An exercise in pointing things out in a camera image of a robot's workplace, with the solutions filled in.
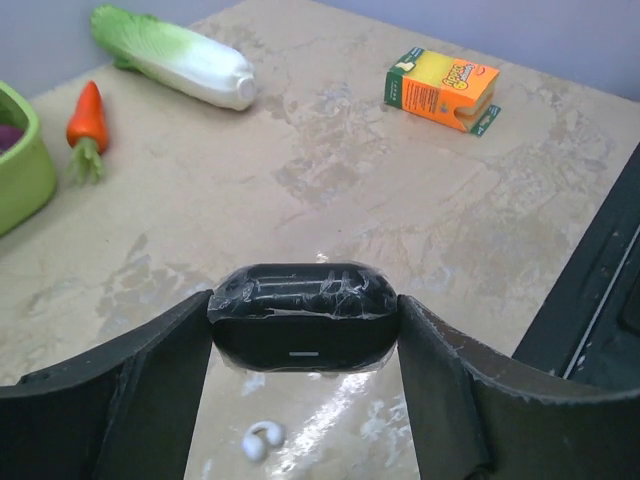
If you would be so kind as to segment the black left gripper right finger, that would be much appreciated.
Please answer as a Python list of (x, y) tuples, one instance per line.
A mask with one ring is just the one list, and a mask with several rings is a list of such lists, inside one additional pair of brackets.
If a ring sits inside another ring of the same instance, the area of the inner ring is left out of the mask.
[(639, 392), (563, 380), (398, 299), (398, 356), (423, 479), (636, 479)]

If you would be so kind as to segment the black earbud charging case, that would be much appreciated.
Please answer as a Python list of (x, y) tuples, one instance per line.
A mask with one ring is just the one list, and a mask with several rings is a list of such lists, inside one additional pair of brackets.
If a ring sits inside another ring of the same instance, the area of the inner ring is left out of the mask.
[(376, 368), (396, 342), (398, 296), (359, 263), (254, 264), (210, 297), (213, 342), (257, 372), (352, 373)]

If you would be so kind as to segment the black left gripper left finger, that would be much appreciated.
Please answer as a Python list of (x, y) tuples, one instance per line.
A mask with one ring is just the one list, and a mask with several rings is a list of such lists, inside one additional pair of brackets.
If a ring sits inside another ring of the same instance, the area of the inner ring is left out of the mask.
[(3, 387), (2, 478), (183, 478), (212, 347), (210, 296)]

